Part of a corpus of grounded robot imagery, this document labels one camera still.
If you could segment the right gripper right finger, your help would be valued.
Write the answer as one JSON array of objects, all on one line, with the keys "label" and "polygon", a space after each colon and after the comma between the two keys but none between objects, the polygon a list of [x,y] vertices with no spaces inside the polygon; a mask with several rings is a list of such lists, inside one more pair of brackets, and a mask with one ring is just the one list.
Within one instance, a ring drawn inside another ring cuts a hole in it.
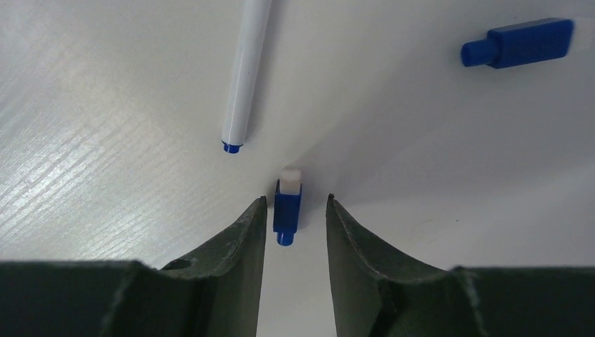
[{"label": "right gripper right finger", "polygon": [[330,195],[326,238],[339,336],[593,336],[592,267],[441,270],[396,249]]}]

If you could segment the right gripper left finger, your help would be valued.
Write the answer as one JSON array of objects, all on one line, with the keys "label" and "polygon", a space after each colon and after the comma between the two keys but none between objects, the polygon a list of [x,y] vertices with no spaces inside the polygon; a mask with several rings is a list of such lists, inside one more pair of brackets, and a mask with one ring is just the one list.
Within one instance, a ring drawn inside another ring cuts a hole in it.
[{"label": "right gripper left finger", "polygon": [[1,263],[2,336],[254,336],[267,200],[156,269],[136,260]]}]

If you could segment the white pen blue end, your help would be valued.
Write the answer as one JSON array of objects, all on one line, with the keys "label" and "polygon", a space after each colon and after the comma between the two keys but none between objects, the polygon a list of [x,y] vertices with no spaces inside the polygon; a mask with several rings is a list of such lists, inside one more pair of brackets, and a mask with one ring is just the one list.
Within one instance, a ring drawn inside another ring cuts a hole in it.
[{"label": "white pen blue end", "polygon": [[223,150],[228,154],[238,153],[246,141],[271,7],[272,0],[244,2],[221,135]]}]

